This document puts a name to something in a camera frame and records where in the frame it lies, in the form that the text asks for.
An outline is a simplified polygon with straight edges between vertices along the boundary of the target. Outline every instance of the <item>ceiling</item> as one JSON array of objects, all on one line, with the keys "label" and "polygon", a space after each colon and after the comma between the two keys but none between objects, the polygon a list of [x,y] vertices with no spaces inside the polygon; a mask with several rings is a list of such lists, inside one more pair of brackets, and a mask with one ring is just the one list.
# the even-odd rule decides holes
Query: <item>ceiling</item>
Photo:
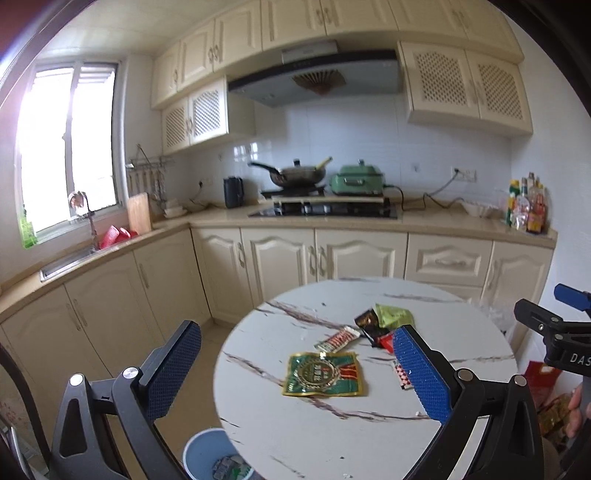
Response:
[{"label": "ceiling", "polygon": [[62,28],[40,57],[155,55],[200,20],[241,0],[97,0]]}]

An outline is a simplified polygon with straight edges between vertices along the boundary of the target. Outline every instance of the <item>range hood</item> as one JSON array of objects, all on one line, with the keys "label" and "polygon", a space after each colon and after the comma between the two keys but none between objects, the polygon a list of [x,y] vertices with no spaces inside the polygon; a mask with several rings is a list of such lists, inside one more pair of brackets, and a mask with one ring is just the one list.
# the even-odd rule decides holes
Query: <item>range hood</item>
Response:
[{"label": "range hood", "polygon": [[228,83],[228,91],[275,107],[318,98],[396,93],[394,50],[316,56],[270,67]]}]

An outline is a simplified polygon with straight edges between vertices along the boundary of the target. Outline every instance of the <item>wall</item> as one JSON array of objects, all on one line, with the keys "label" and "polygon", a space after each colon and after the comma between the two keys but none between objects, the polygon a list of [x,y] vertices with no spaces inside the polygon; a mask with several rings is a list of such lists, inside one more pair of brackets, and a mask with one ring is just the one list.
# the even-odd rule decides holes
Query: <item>wall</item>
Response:
[{"label": "wall", "polygon": [[[494,189],[508,188],[510,140],[477,130],[408,124],[405,104],[402,93],[325,99],[276,109],[256,104],[257,137],[249,142],[256,143],[259,161],[277,167],[289,166],[294,158],[301,159],[302,165],[312,165],[331,155],[335,160],[328,167],[328,176],[341,165],[363,158],[385,173],[387,183],[401,186],[405,193],[435,190],[451,178],[452,167],[475,168],[478,181],[456,181],[442,197],[494,202]],[[191,165],[190,190],[198,191],[199,180],[204,180],[204,199],[223,201],[222,179],[232,175],[245,178],[250,198],[261,188],[274,187],[266,171],[246,165],[254,155],[244,155],[240,145],[182,156]],[[418,172],[413,170],[416,164]]]},{"label": "wall", "polygon": [[[550,191],[552,226],[558,244],[540,305],[568,320],[589,320],[554,299],[554,286],[564,283],[591,290],[591,118],[566,78],[548,55],[513,24],[525,54],[520,65],[525,83],[534,135],[511,142],[511,171],[521,178],[533,171]],[[540,335],[528,336],[518,352],[520,371],[530,359],[543,360]],[[557,386],[566,391],[580,382],[578,375],[564,373]]]},{"label": "wall", "polygon": [[[127,77],[127,84],[132,86],[126,88],[124,93],[125,158],[135,155],[137,143],[142,144],[146,154],[159,155],[160,113],[150,109],[152,60],[147,56],[129,56],[121,74]],[[60,251],[90,239],[90,227],[85,222],[73,231],[30,249],[25,250],[21,246],[15,205],[14,158],[18,114],[27,77],[23,75],[0,108],[0,284]],[[171,182],[173,193],[177,189],[176,183],[182,184],[183,181]],[[98,219],[96,226],[100,235],[111,224],[125,226],[127,223],[126,211],[122,210]]]}]

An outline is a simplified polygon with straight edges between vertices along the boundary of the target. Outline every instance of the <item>round table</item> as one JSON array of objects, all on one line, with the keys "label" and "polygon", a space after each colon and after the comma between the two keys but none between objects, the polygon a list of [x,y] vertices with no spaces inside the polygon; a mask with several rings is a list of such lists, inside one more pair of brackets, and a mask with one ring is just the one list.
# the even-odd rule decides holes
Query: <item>round table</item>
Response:
[{"label": "round table", "polygon": [[[281,394],[291,354],[314,344],[376,303],[409,309],[427,345],[457,369],[482,380],[517,373],[511,348],[477,308],[438,288],[394,278],[348,278],[291,290],[250,312],[232,331],[216,363],[217,414],[230,440],[267,480],[402,479],[440,423],[426,417],[414,390],[402,390],[386,350],[363,336],[357,353],[360,397]],[[486,419],[476,423],[450,478],[463,478]]]}]

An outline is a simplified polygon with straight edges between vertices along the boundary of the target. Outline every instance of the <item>sink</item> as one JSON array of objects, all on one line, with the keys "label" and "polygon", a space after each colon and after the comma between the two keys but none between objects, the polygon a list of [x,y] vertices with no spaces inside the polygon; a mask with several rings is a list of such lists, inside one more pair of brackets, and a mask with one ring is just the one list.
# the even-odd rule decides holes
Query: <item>sink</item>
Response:
[{"label": "sink", "polygon": [[46,265],[41,269],[41,281],[48,280],[49,278],[55,277],[60,273],[64,273],[65,271],[82,263],[86,258],[97,252],[98,250],[94,247],[86,247],[82,250],[78,250],[74,253],[66,255],[59,260],[51,262],[49,265]]}]

